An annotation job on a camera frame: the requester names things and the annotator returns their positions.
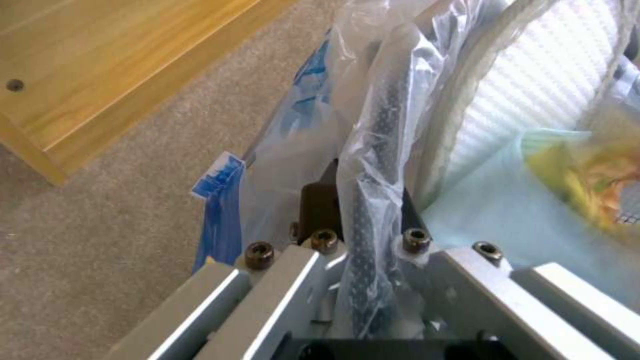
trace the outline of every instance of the wooden board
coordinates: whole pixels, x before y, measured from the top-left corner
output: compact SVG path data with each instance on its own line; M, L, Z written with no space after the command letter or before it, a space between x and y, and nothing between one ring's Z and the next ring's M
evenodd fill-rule
M66 173L294 0L0 0L0 113Z

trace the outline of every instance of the bolt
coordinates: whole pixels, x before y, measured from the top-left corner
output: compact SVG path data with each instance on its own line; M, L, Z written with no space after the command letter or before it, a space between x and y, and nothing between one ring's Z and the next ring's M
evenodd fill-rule
M331 229L322 229L311 234L311 249L320 254L333 254L338 249L338 235Z
M244 251L244 262L252 270L264 270L273 264L275 252L270 243L257 241Z
M289 224L289 241L291 243L298 244L298 231L300 230L300 225L298 222L292 222Z
M478 241L473 244L472 248L491 264L494 264L495 266L500 265L500 261L503 257L502 251L494 244L486 241Z
M24 83L19 79L11 79L6 82L6 89L11 92L20 92L24 89Z
M423 254L429 250L431 237L423 229L409 229L404 232L402 248L410 254Z

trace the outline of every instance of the white fabric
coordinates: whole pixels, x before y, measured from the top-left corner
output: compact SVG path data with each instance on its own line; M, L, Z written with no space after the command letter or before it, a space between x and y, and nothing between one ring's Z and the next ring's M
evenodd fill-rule
M584 129L612 79L637 1L518 0L473 44L429 125L425 208L525 129Z

